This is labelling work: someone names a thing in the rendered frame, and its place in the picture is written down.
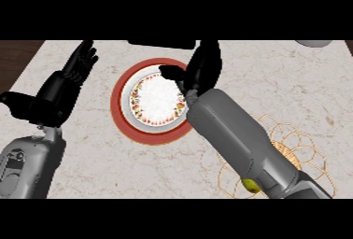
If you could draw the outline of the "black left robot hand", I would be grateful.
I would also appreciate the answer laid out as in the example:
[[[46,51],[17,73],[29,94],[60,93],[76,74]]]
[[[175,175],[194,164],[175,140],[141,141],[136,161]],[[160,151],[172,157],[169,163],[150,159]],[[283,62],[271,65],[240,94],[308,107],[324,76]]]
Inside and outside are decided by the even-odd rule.
[[[60,128],[73,113],[83,83],[98,61],[94,41],[85,40],[64,68],[48,78],[39,93],[32,96],[15,91],[0,94],[0,103],[12,116],[32,124]]]

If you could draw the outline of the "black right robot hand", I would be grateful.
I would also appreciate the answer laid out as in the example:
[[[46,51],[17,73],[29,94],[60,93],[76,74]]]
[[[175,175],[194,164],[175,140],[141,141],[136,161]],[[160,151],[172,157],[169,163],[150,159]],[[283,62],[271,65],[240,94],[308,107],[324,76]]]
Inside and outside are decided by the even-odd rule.
[[[221,47],[216,40],[201,40],[187,68],[178,65],[160,66],[166,79],[176,82],[182,94],[197,90],[203,95],[218,85],[222,70]]]

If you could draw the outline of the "red-rimmed floral plate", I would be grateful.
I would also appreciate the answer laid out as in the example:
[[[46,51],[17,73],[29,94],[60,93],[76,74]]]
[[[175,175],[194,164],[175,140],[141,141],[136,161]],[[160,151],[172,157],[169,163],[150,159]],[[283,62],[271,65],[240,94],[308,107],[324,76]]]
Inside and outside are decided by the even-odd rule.
[[[162,65],[187,64],[170,58],[139,62],[123,73],[111,96],[114,124],[123,134],[144,145],[166,145],[193,130],[188,105],[178,85],[160,73]]]

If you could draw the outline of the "yellow-green eggplant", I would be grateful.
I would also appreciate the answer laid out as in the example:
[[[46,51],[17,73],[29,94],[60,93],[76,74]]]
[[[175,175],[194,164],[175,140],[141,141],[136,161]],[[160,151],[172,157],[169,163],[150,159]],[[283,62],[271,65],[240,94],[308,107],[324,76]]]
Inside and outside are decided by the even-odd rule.
[[[241,184],[252,193],[259,193],[261,192],[261,186],[258,185],[258,183],[253,179],[244,178],[241,180]]]

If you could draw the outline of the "grey round object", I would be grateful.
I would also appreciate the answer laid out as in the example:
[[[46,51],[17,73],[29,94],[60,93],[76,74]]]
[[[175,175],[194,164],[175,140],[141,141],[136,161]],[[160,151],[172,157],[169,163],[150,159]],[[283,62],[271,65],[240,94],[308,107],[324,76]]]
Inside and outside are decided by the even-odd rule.
[[[324,48],[333,42],[333,40],[296,40],[296,41],[309,48]]]

